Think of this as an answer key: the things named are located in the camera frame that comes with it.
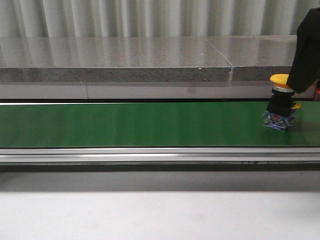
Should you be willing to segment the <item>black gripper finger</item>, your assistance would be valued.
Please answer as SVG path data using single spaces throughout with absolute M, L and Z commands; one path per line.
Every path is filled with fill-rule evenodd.
M 296 50 L 287 85 L 305 92 L 320 79 L 320 9 L 311 8 L 296 31 Z

